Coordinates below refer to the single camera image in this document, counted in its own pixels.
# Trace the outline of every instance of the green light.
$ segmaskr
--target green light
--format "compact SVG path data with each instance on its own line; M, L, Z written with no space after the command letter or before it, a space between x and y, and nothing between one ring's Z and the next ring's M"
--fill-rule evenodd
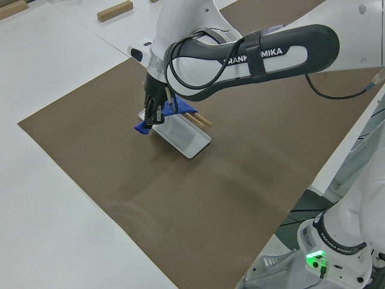
M323 255L325 255L324 251L317 251L317 252L314 252L314 253L307 254L306 258L307 259L311 259L311 258L314 258L316 256L323 256Z

